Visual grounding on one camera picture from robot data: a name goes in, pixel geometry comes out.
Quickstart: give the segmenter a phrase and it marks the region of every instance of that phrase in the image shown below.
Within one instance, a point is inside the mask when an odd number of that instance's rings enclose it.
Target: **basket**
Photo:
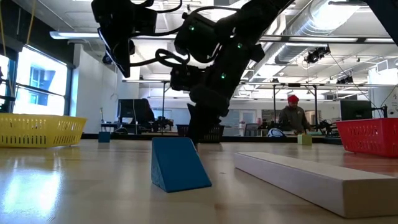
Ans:
[[[186,124],[178,124],[177,125],[178,136],[185,137],[188,134],[188,127],[189,125]],[[224,133],[224,126],[217,125],[213,127],[210,130],[210,132],[207,135],[205,135],[205,137],[203,137],[203,139],[200,139],[199,142],[220,143],[223,133]]]
[[[80,142],[85,118],[0,113],[0,147],[70,146]]]
[[[398,157],[398,118],[336,122],[344,149]]]

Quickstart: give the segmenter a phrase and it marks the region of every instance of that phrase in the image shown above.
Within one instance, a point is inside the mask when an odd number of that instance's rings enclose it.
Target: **red hat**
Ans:
[[[296,95],[291,95],[287,98],[289,103],[297,103],[299,102],[299,98]]]

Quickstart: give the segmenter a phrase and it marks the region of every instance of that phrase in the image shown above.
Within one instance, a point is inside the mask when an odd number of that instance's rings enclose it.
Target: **white rectangular block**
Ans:
[[[398,179],[265,152],[239,152],[235,167],[345,218],[398,215]]]

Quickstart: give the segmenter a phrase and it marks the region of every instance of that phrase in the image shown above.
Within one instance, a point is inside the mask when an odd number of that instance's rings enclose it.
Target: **black bin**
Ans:
[[[188,127],[187,124],[177,124],[177,131],[178,136],[185,137],[188,134]],[[217,125],[210,129],[210,132],[205,135],[203,139],[200,139],[199,142],[201,143],[220,143],[221,137],[224,133],[224,126]]]

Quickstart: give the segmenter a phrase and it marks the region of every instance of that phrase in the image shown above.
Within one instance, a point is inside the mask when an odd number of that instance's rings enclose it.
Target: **blue triangular block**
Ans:
[[[189,138],[152,139],[152,183],[166,192],[211,187]]]

